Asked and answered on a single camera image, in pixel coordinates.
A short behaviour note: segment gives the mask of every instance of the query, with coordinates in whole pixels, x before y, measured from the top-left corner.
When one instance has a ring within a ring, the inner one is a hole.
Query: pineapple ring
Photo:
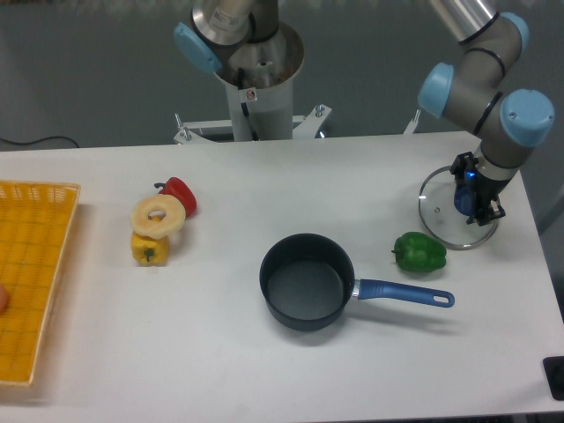
[[[164,212],[161,220],[151,220],[151,213]],[[159,240],[179,231],[186,219],[186,209],[176,197],[158,194],[148,197],[135,205],[130,215],[133,231],[141,236]]]

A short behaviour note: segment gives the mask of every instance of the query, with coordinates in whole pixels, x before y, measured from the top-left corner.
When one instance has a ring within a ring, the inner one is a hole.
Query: pot handle
[[[455,305],[455,296],[446,291],[372,279],[360,280],[358,298],[359,300],[393,298],[444,308]]]

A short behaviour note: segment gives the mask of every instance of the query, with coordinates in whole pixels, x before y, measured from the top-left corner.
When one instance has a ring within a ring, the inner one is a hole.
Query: white table
[[[422,181],[478,140],[464,133],[0,155],[0,178],[82,185],[30,389],[0,389],[0,420],[331,421],[564,410],[542,359],[564,328],[518,175],[485,245],[413,279],[390,253],[420,231]],[[198,212],[166,267],[130,256],[129,213],[182,178]],[[264,254],[313,232],[357,277],[451,291],[453,308],[351,300],[328,328],[289,330],[258,285]]]

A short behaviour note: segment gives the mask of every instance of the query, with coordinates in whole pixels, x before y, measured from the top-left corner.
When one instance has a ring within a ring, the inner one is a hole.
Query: red bell pepper
[[[180,201],[186,209],[186,219],[196,211],[196,197],[182,180],[172,177],[167,183],[155,183],[155,188],[162,188],[159,194],[173,196]]]

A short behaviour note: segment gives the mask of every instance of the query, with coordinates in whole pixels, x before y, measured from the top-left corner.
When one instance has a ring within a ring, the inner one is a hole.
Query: black saucepan
[[[452,293],[382,280],[354,278],[351,259],[334,241],[296,234],[276,243],[259,273],[266,304],[276,319],[296,330],[319,330],[333,323],[351,296],[393,298],[452,307]]]

